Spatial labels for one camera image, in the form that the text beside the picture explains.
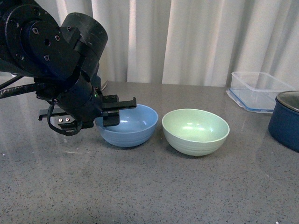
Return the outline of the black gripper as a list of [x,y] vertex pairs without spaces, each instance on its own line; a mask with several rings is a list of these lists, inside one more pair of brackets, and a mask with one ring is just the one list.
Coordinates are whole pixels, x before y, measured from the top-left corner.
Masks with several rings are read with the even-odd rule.
[[39,111],[38,120],[46,118],[51,129],[65,136],[93,127],[96,118],[102,118],[104,127],[117,126],[120,110],[136,108],[136,98],[120,101],[117,95],[104,96],[100,77],[93,77],[90,82],[80,77],[71,88],[48,102],[49,108]]

